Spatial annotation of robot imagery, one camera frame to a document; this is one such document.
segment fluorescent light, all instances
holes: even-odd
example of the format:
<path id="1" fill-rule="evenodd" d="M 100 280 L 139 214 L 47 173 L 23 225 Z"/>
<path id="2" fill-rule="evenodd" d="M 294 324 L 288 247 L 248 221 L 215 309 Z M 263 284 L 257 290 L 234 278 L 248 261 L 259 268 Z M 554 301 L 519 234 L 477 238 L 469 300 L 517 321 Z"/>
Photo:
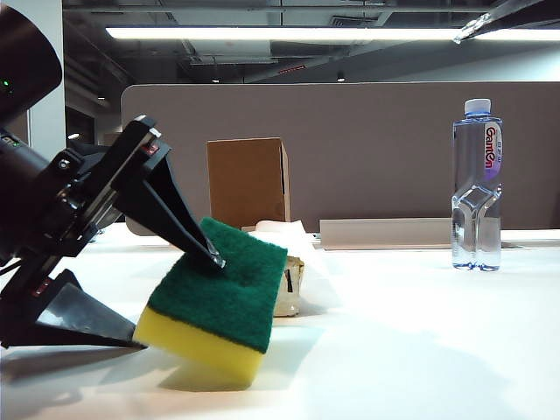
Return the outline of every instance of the fluorescent light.
<path id="1" fill-rule="evenodd" d="M 275 26 L 173 26 L 108 27 L 116 39 L 190 39 L 190 40 L 282 40 L 282 41 L 371 41 L 371 40 L 450 40 L 457 29 L 389 28 L 312 28 Z"/>
<path id="2" fill-rule="evenodd" d="M 476 39 L 490 39 L 494 41 L 560 41 L 558 29 L 502 29 L 483 33 Z"/>

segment sponge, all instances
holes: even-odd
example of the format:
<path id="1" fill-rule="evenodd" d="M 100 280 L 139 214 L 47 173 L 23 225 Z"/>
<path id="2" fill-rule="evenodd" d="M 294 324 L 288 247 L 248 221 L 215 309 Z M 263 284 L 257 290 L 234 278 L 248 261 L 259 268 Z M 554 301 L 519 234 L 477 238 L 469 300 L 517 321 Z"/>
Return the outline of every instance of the sponge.
<path id="1" fill-rule="evenodd" d="M 151 294 L 134 340 L 250 384 L 269 345 L 287 250 L 211 218 L 200 227 L 226 266 L 181 256 Z"/>

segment brown cardboard box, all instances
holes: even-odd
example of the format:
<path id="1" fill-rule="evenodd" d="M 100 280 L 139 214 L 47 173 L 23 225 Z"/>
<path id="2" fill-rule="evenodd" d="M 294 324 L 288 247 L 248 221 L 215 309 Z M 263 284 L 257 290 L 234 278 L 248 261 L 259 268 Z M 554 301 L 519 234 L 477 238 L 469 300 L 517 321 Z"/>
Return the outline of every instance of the brown cardboard box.
<path id="1" fill-rule="evenodd" d="M 207 143 L 212 217 L 236 228 L 290 221 L 288 157 L 280 138 Z"/>

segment black cable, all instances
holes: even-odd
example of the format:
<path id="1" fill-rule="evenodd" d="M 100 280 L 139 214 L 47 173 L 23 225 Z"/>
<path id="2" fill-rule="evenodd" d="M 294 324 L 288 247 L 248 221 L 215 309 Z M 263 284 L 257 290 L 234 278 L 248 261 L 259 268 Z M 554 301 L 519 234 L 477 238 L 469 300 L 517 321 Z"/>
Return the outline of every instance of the black cable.
<path id="1" fill-rule="evenodd" d="M 16 269 L 17 267 L 19 267 L 22 263 L 24 262 L 24 260 L 19 260 L 17 262 L 14 262 L 12 265 L 9 265 L 8 267 L 6 267 L 5 269 L 0 269 L 0 276 L 3 276 L 4 274 Z"/>

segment screw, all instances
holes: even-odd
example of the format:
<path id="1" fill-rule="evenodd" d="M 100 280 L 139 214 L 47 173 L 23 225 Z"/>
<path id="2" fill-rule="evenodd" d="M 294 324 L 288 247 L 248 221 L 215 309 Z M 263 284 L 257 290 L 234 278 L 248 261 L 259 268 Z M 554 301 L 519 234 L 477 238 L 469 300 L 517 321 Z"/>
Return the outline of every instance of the screw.
<path id="1" fill-rule="evenodd" d="M 61 159 L 59 161 L 59 168 L 63 171 L 65 171 L 66 169 L 68 169 L 70 167 L 70 161 L 67 159 Z"/>

